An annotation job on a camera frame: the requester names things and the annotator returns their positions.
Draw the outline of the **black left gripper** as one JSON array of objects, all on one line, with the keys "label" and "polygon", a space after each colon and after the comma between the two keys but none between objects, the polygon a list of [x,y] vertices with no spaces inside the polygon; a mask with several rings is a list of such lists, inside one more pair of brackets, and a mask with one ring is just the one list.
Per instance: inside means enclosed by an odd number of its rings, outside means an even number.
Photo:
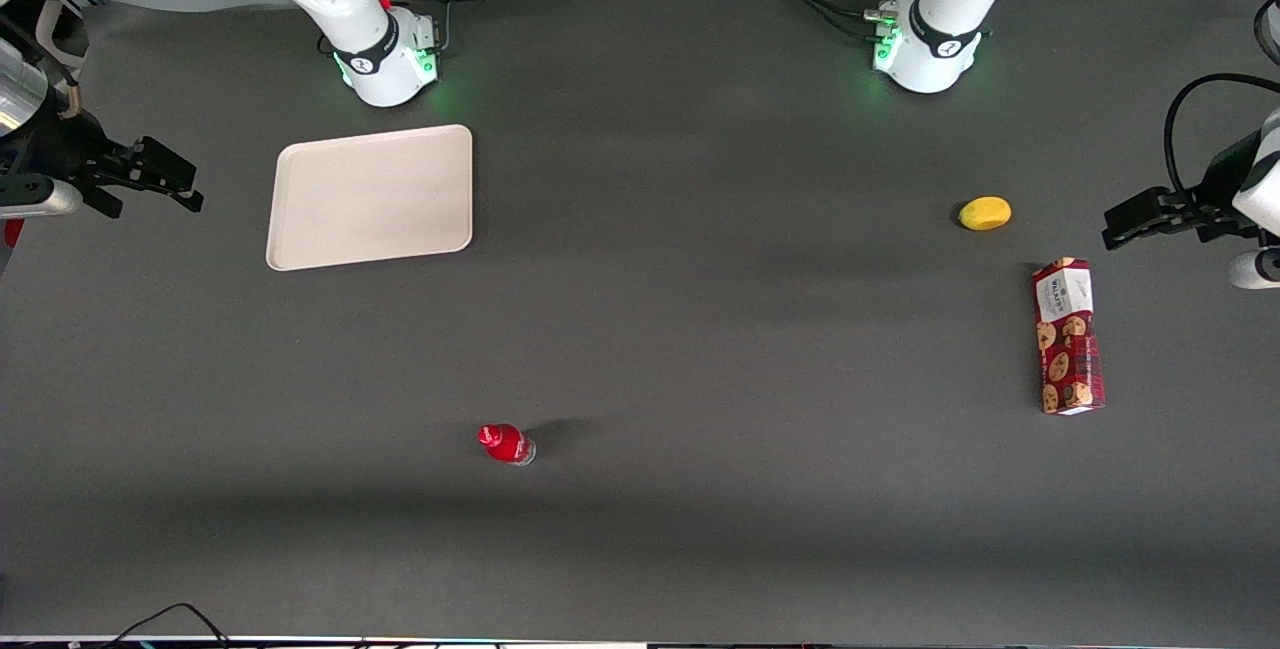
[{"label": "black left gripper", "polygon": [[1103,212],[1102,242],[1106,251],[1116,251],[1133,239],[1196,230],[1199,242],[1222,236],[1239,236],[1265,243],[1265,230],[1233,206],[1233,198],[1245,184],[1252,170],[1262,131],[1252,131],[1238,142],[1216,154],[1199,184],[1185,188],[1178,174],[1171,131],[1166,131],[1166,170],[1174,184],[1142,189],[1129,198],[1128,206],[1110,207]]}]

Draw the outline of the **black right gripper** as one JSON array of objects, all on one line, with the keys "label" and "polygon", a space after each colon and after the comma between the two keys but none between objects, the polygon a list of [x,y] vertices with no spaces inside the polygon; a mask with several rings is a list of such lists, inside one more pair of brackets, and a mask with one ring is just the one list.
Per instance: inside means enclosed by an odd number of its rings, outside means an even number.
[{"label": "black right gripper", "polygon": [[18,133],[20,219],[68,215],[81,207],[119,219],[123,202],[106,188],[133,188],[136,180],[200,212],[205,197],[195,189],[195,175],[196,166],[160,140],[115,142],[87,113],[73,119],[52,113],[28,122]]}]

